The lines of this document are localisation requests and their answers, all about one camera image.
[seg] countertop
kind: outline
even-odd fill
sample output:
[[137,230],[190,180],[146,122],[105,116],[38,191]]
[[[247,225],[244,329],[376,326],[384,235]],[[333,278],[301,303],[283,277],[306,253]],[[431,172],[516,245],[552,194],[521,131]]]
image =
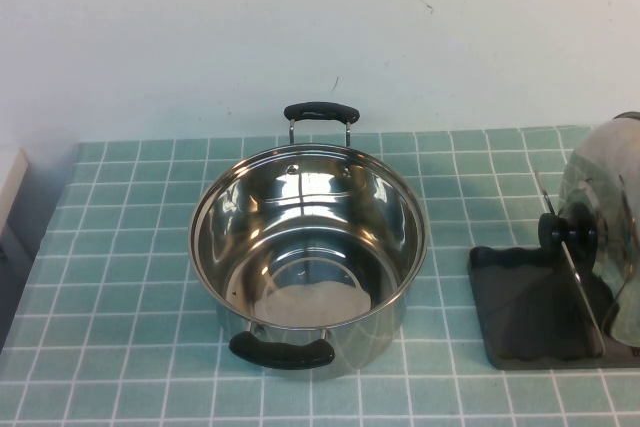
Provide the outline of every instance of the countertop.
[[431,240],[390,348],[325,382],[231,355],[186,252],[200,193],[286,137],[83,144],[0,354],[0,425],[638,426],[637,372],[491,367],[466,274],[474,244],[536,243],[531,171],[558,192],[587,132],[354,134],[425,199]]

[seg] pot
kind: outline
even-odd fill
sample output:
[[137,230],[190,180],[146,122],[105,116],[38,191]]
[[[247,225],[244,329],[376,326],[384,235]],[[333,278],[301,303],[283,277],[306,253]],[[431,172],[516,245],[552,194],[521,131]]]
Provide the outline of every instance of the pot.
[[[207,189],[189,254],[235,355],[335,377],[376,358],[399,329],[427,222],[397,173],[350,148],[356,109],[310,102],[284,114],[291,145],[239,162]],[[342,122],[346,147],[294,144],[303,119]]]

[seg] black rubber handle grip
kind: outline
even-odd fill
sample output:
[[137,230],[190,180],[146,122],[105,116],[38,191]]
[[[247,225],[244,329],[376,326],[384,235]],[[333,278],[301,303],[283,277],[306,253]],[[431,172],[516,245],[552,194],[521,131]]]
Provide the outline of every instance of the black rubber handle grip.
[[264,342],[249,331],[235,335],[229,341],[229,350],[252,364],[271,369],[304,370],[323,367],[333,362],[336,353],[324,339],[307,345]]
[[347,107],[333,102],[305,102],[294,104],[284,109],[287,120],[339,120],[355,124],[360,118],[360,112],[353,107]]

